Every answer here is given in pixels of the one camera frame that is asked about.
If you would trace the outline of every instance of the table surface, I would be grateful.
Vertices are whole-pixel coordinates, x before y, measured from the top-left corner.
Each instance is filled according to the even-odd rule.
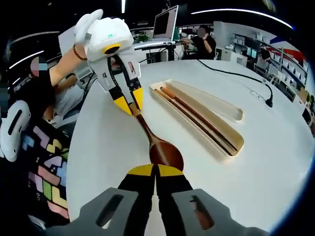
[[[262,79],[227,61],[204,60],[211,67]],[[116,76],[125,94],[122,75]],[[149,93],[149,85],[173,79],[206,91],[244,112],[241,122],[223,118],[244,138],[238,155],[219,163]],[[247,227],[270,231],[298,196],[313,156],[314,139],[292,103],[272,88],[273,108],[263,98],[268,88],[240,76],[212,71],[197,61],[182,60],[141,67],[142,115],[152,131],[173,143],[184,158],[184,174],[193,188],[202,188],[229,207],[231,216]],[[138,121],[116,107],[98,83],[84,102],[71,140],[66,194],[69,217],[109,187],[117,187],[135,166],[149,164],[149,142]],[[165,235],[157,197],[146,235]]]

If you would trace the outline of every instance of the wooden chopsticks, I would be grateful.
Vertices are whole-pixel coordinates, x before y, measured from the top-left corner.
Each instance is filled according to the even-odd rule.
[[[177,101],[179,104],[181,104],[183,107],[185,107],[187,110],[189,110],[191,113],[194,114],[194,116],[198,117],[208,128],[213,130],[216,135],[218,135],[221,139],[223,139],[231,148],[237,151],[237,148],[223,135],[221,134],[213,125],[211,125],[203,116],[201,116],[197,111],[195,111],[191,106],[189,106],[186,102],[181,100],[179,97],[177,97],[175,94],[172,93],[172,91],[161,87],[161,90],[168,95],[170,98]]]
[[[175,102],[172,101],[166,94],[162,93],[158,89],[155,89],[155,91],[164,97],[168,102],[170,102],[173,106],[175,106],[178,110],[180,110],[185,116],[187,116],[192,122],[194,122],[203,132],[205,132],[210,138],[212,138],[217,145],[219,145],[224,151],[226,151],[230,156],[232,154],[216,139],[215,136],[213,136],[205,127],[203,127],[195,118],[193,118],[189,113],[187,113],[183,108],[181,108],[179,105],[177,105]]]

